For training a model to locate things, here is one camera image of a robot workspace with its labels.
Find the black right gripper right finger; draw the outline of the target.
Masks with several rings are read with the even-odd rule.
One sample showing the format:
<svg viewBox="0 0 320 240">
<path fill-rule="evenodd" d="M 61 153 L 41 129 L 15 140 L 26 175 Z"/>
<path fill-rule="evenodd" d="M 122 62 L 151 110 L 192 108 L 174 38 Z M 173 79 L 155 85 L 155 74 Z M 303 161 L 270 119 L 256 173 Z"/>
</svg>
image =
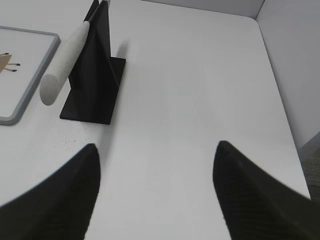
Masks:
<svg viewBox="0 0 320 240">
<path fill-rule="evenodd" d="M 320 205 L 258 167 L 228 141 L 218 143 L 212 181 L 233 240 L 318 240 Z"/>
</svg>

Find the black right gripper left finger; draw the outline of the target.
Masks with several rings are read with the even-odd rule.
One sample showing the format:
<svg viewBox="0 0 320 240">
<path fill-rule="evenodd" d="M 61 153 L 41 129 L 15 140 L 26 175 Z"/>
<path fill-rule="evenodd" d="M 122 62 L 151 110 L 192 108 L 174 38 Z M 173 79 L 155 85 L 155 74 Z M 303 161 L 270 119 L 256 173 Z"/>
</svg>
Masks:
<svg viewBox="0 0 320 240">
<path fill-rule="evenodd" d="M 83 240 L 100 183 L 100 156 L 90 143 L 44 181 L 0 207 L 0 238 Z"/>
</svg>

